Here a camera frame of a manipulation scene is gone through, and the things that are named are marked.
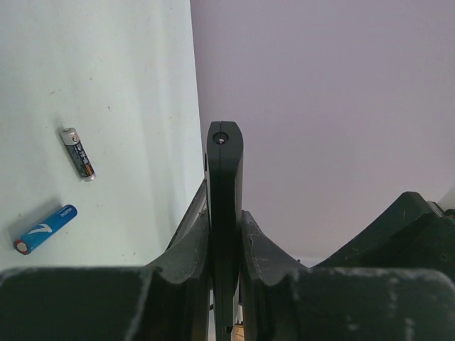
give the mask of black battery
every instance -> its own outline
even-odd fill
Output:
[[[73,160],[74,166],[77,169],[80,177],[84,181],[92,181],[96,178],[95,171],[85,153],[84,147],[80,142],[80,137],[74,128],[66,128],[60,132],[60,137],[65,144],[68,153],[70,154],[71,160]]]

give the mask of wall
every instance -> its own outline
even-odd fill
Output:
[[[400,193],[452,188],[453,1],[191,7],[203,140],[238,122],[243,206],[286,251],[328,256]]]
[[[0,1],[0,269],[143,265],[203,179],[189,1]],[[73,170],[74,126],[97,172]],[[78,216],[28,256],[12,239]]]

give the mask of white table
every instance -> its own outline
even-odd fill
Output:
[[[142,265],[203,179],[189,1],[2,1],[0,270]],[[58,137],[74,126],[97,178]],[[78,216],[23,256],[12,238]]]

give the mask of blue battery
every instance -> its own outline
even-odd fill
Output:
[[[77,215],[76,207],[66,205],[42,223],[30,229],[14,242],[14,248],[22,254],[30,254]]]

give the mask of battery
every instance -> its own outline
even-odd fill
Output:
[[[77,134],[76,129],[66,128],[60,132],[60,137],[62,138],[80,177],[84,181],[94,180],[96,178],[95,171],[93,170],[92,164],[85,153],[84,147],[82,147],[82,143],[80,142],[80,137]]]
[[[14,242],[14,248],[22,254],[30,254],[77,215],[76,207],[66,205],[30,229]]]

